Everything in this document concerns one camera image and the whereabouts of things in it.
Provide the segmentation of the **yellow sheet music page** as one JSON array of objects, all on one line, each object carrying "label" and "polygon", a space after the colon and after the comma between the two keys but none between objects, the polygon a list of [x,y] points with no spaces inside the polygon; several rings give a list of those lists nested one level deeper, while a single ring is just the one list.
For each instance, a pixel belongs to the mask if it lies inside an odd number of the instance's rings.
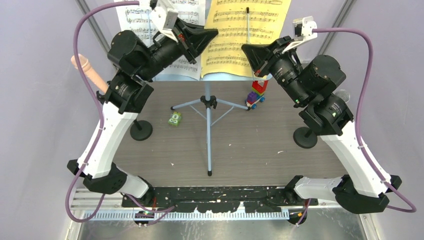
[{"label": "yellow sheet music page", "polygon": [[280,37],[291,1],[212,0],[205,28],[218,35],[201,54],[201,78],[230,80],[251,77],[243,44],[270,44]]}]

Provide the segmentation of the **white sheet music page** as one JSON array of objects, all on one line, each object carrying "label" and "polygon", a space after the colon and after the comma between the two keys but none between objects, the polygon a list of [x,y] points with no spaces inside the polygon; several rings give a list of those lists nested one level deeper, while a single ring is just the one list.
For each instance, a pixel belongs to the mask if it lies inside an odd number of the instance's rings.
[{"label": "white sheet music page", "polygon": [[[133,31],[148,47],[153,44],[153,36],[159,31],[152,22],[151,8],[148,0],[141,0],[140,5],[121,6],[116,13],[121,30]],[[178,17],[186,23],[205,25],[205,0],[173,0],[172,4],[178,10]],[[182,56],[173,64],[161,71],[152,80],[154,82],[199,81],[201,74],[201,59],[196,58],[195,64],[190,64]]]}]

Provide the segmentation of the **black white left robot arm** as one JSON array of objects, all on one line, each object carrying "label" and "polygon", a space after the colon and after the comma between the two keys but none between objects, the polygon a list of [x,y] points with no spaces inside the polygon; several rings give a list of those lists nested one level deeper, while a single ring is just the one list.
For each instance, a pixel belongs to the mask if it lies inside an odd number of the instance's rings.
[{"label": "black white left robot arm", "polygon": [[153,92],[149,82],[181,57],[195,63],[219,34],[217,29],[206,29],[181,19],[175,22],[171,33],[173,38],[156,34],[151,46],[129,29],[112,39],[107,57],[118,70],[105,93],[97,95],[102,111],[98,130],[83,154],[67,163],[70,172],[82,177],[90,191],[106,195],[120,192],[132,196],[141,207],[153,202],[152,186],[142,177],[120,169],[113,161],[114,156],[128,129],[152,129],[137,120]]}]

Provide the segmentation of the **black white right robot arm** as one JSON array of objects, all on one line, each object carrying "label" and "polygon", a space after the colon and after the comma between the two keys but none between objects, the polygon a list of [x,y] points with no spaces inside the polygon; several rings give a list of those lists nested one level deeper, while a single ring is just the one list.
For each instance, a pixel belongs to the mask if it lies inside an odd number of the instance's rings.
[{"label": "black white right robot arm", "polygon": [[376,173],[377,163],[365,158],[356,137],[354,115],[335,94],[346,79],[339,62],[329,55],[316,56],[306,67],[298,58],[295,41],[285,36],[271,44],[243,44],[241,50],[257,77],[271,75],[299,108],[304,126],[293,133],[295,143],[313,148],[323,140],[336,154],[346,174],[335,178],[295,176],[284,188],[291,205],[303,200],[337,202],[354,214],[381,213],[389,206],[387,193],[400,187],[397,175]]}]

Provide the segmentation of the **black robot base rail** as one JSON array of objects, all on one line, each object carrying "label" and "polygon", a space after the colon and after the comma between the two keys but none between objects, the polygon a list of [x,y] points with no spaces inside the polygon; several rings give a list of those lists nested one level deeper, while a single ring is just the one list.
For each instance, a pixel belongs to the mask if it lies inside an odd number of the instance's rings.
[{"label": "black robot base rail", "polygon": [[304,207],[306,201],[288,193],[283,186],[190,186],[152,187],[137,202],[159,210],[174,206],[174,212],[234,213],[244,207],[246,213],[273,213],[281,207]]}]

